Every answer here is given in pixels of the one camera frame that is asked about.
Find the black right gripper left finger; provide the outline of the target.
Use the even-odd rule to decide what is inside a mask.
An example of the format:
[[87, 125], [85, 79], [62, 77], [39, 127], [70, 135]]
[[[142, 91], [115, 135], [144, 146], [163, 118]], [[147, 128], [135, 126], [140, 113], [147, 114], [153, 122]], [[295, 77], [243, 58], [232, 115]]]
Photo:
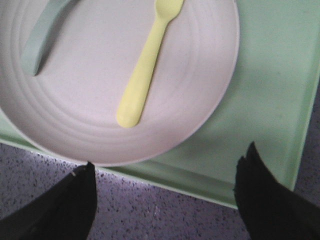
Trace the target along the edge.
[[2, 240], [85, 240], [98, 206], [95, 167], [76, 167], [38, 198], [0, 221]]

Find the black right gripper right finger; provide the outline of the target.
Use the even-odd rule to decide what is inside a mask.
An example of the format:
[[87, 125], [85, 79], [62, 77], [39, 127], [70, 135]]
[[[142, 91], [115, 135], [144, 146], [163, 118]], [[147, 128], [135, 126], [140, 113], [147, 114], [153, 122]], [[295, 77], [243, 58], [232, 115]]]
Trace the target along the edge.
[[320, 209], [281, 185], [255, 143], [236, 166], [234, 197], [252, 240], [318, 240]]

